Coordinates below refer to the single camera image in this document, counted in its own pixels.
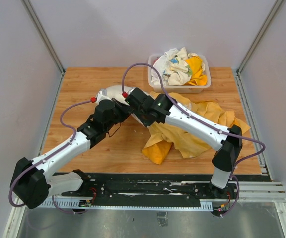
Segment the white pillow with bear print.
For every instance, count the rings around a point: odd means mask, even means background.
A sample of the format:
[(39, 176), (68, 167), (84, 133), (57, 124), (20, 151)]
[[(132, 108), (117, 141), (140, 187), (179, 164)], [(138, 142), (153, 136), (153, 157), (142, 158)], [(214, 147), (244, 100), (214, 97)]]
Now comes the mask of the white pillow with bear print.
[[(107, 90), (108, 97), (110, 98), (109, 99), (110, 101), (112, 100), (112, 98), (114, 98), (118, 102), (120, 102), (121, 104), (129, 106), (129, 104), (125, 101), (125, 98), (122, 96), (123, 91), (122, 91), (121, 85), (110, 86), (110, 87), (106, 88), (106, 90)], [(134, 87), (124, 86), (124, 90), (129, 95), (134, 90)], [(138, 123), (143, 125), (143, 123), (139, 120), (139, 118), (137, 116), (135, 116), (135, 114), (131, 114), (131, 115)]]

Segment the yellow pillowcase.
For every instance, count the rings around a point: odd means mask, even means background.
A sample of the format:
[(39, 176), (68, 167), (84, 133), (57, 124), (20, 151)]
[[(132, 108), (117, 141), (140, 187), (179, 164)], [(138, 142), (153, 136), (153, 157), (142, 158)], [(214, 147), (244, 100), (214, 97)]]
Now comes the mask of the yellow pillowcase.
[[(190, 99), (178, 93), (169, 94), (179, 106), (193, 113), (197, 118), (203, 118), (212, 126), (229, 127), (236, 125), (242, 133), (249, 131), (250, 126), (235, 116), (234, 111), (224, 110), (218, 103), (213, 101), (192, 102)], [(142, 153), (152, 162), (162, 164), (173, 146), (186, 158), (196, 157), (211, 148), (219, 149), (220, 141), (226, 138), (224, 134), (188, 118), (176, 107), (173, 108), (174, 116), (170, 116), (167, 123), (154, 123), (148, 130), (150, 139), (142, 149)]]

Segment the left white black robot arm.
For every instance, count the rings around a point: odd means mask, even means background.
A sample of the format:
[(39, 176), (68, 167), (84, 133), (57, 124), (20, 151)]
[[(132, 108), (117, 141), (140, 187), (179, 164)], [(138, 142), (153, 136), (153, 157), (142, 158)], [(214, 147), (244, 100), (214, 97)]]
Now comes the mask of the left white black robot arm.
[(19, 207), (12, 199), (13, 194), (30, 209), (38, 207), (48, 197), (66, 191), (74, 191), (79, 196), (87, 195), (90, 192), (90, 183), (85, 181), (82, 172), (74, 171), (60, 176), (55, 176), (54, 173), (71, 159), (102, 141), (114, 125), (122, 123), (130, 116), (132, 110), (132, 107), (116, 99), (104, 99), (86, 122), (79, 128), (74, 128), (73, 134), (60, 145), (34, 159), (20, 159), (10, 183), (9, 203), (13, 207)]

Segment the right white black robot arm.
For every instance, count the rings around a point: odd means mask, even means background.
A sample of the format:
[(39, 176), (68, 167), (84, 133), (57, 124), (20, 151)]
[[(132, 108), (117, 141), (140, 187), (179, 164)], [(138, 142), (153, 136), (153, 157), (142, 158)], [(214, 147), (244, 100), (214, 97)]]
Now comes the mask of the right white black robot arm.
[(122, 92), (125, 102), (142, 125), (150, 127), (153, 123), (176, 126), (203, 140), (216, 150), (212, 159), (214, 173), (209, 192), (214, 198), (221, 198), (227, 192), (227, 183), (234, 164), (242, 149), (241, 128), (229, 128), (190, 111), (167, 93), (159, 94), (156, 99), (139, 88)]

